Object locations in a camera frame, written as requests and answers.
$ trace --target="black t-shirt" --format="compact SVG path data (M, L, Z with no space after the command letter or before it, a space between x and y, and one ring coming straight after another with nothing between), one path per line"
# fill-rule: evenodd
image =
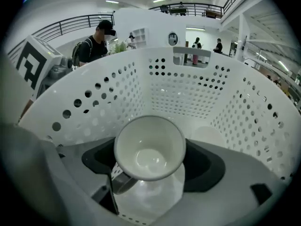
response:
M88 39L86 39L85 40L86 42L83 42L79 48L79 61L83 63L92 62L108 53L107 44L105 41L102 41L99 44L95 41L93 36L90 36L89 39L92 41L91 54L90 54L91 42Z
M216 47L218 48L218 50L215 50L215 53L221 54L222 53L222 43L218 43L216 45Z

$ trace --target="black cap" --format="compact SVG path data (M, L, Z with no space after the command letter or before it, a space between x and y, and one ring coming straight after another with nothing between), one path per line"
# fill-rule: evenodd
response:
M97 28L110 30L113 29L113 24L109 20L102 20Z

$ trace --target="ceiling light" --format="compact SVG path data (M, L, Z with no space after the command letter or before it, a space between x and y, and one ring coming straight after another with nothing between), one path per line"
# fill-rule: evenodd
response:
M205 31L205 28L186 28L186 29L192 29L192 30L202 30L202 31Z
M259 55L258 53L256 53L256 54ZM263 57L262 55L260 55L260 57L263 58L263 59L265 59L265 60L267 60L267 59L266 59L265 57Z
M106 0L106 2L110 2L110 3L119 3L119 2L110 1L110 0Z
M154 0L153 2L161 2L161 1L165 1L165 0Z
M279 60L278 62L285 68L286 71L289 71L289 70L286 68L286 66L285 66L280 60Z

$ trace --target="white partition wall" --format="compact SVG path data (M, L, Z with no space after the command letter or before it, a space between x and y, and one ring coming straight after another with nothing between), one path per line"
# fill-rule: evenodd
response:
M123 8L114 13L115 30L118 40L125 41L130 32L148 28L149 41L147 47L170 47L168 36L174 32L178 36L176 46L185 46L186 24L176 16L160 13L152 10Z

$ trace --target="mug handle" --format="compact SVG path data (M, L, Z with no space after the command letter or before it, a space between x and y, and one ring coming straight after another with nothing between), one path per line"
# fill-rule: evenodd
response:
M113 192L115 194L123 194L131 189L136 182L138 182L137 179L130 177L125 172L122 172L112 180Z

